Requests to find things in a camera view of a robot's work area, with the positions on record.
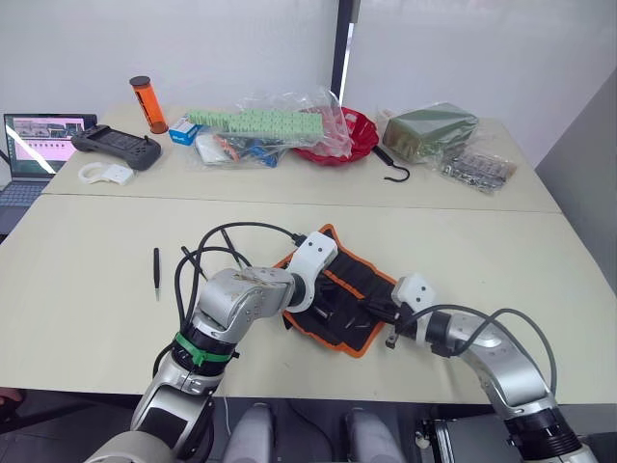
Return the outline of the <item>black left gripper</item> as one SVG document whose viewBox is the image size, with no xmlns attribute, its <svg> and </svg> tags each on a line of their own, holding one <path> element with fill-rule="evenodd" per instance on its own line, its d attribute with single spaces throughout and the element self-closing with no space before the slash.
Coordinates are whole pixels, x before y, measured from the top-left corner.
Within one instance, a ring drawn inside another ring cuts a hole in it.
<svg viewBox="0 0 617 463">
<path fill-rule="evenodd" d="M 334 324 L 355 324 L 362 320 L 362 309 L 356 306 L 343 307 L 345 290 L 356 299 L 365 296 L 344 280 L 338 283 L 328 278 L 318 278 L 315 282 L 313 307 L 318 314 L 334 314 Z"/>
</svg>

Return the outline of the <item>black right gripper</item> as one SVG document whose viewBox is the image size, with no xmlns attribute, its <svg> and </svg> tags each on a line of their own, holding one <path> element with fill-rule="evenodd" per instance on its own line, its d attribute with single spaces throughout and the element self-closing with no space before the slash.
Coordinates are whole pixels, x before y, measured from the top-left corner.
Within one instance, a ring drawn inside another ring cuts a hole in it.
<svg viewBox="0 0 617 463">
<path fill-rule="evenodd" d="M 372 330 L 376 324 L 374 317 L 382 322 L 396 322 L 400 318 L 399 308 L 386 299 L 357 299 L 352 304 L 352 312 L 370 313 L 372 315 L 354 316 L 350 320 L 352 331 Z"/>
</svg>

